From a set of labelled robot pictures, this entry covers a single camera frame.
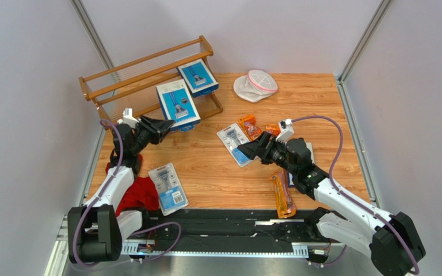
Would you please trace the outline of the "large blue Harry's razor box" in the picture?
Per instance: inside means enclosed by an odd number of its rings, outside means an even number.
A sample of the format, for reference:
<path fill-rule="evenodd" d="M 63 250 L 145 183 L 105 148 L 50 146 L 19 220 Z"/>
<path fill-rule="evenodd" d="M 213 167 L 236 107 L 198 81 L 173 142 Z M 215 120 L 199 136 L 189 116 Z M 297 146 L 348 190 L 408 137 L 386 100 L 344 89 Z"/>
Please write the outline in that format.
<path fill-rule="evenodd" d="M 173 120 L 171 132 L 192 130 L 201 122 L 190 91 L 183 79 L 157 85 L 157 96 L 163 116 Z"/>

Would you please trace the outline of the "small blue Harry's razor box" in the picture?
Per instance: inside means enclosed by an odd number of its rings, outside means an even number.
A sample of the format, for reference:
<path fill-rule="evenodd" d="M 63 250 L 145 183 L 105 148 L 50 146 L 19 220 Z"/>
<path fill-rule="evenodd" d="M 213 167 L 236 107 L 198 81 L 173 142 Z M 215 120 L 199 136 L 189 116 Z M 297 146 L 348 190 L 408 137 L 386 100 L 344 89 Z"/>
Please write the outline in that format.
<path fill-rule="evenodd" d="M 310 163 L 314 163 L 314 150 L 313 150 L 313 144 L 311 142 L 306 142 L 306 147 L 308 149 L 308 152 L 305 153 L 302 160 L 298 163 L 298 165 L 302 165 L 303 167 L 309 166 Z M 293 180 L 293 175 L 289 171 L 285 172 L 285 176 L 287 178 L 287 186 L 289 188 L 294 188 L 295 183 Z"/>

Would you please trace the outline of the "Gillette razor blister pack front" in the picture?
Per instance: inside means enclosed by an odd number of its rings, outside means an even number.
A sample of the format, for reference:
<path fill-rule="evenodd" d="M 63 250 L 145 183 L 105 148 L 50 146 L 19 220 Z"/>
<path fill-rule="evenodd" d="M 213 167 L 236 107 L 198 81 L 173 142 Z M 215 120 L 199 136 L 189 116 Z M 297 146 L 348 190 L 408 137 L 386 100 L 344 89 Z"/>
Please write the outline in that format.
<path fill-rule="evenodd" d="M 189 205 L 173 163 L 150 170 L 148 175 L 158 193 L 159 206 L 164 216 L 168 216 Z"/>

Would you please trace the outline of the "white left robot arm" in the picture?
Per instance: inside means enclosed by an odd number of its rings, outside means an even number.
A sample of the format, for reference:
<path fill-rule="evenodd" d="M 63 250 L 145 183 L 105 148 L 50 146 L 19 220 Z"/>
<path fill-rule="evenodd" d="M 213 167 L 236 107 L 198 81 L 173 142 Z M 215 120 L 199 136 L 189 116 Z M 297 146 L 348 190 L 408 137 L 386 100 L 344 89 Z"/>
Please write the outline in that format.
<path fill-rule="evenodd" d="M 161 143 L 174 123 L 146 116 L 126 117 L 117 124 L 100 120 L 101 126 L 113 132 L 114 149 L 99 189 L 84 205 L 68 211 L 68 258 L 72 264 L 93 267 L 118 260 L 123 241 L 141 229 L 141 210 L 116 211 L 138 177 L 141 151 L 149 144 Z"/>

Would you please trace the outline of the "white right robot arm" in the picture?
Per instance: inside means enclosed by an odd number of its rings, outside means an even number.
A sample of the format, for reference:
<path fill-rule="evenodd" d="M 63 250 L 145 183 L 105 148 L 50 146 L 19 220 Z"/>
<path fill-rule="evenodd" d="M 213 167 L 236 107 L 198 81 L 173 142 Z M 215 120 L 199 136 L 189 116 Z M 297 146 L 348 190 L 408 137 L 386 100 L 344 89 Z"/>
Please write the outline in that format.
<path fill-rule="evenodd" d="M 291 174 L 298 192 L 330 207 L 316 209 L 307 219 L 317 234 L 367 256 L 382 275 L 419 273 L 426 250 L 411 217 L 379 209 L 350 193 L 313 162 L 303 138 L 280 142 L 264 132 L 237 149 L 251 160 L 281 167 Z"/>

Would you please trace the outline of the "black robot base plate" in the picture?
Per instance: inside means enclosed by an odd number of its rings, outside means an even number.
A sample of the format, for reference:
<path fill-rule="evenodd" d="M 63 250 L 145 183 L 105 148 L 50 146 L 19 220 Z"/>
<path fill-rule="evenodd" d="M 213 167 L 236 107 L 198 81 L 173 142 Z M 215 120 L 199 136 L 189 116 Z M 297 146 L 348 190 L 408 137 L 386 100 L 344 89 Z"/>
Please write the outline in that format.
<path fill-rule="evenodd" d="M 124 241 L 122 254 L 140 256 L 221 256 L 308 258 L 339 254 L 343 245 L 310 233 L 310 210 L 278 219 L 274 210 L 181 209 L 168 216 L 151 212 L 146 227 L 157 226 Z"/>

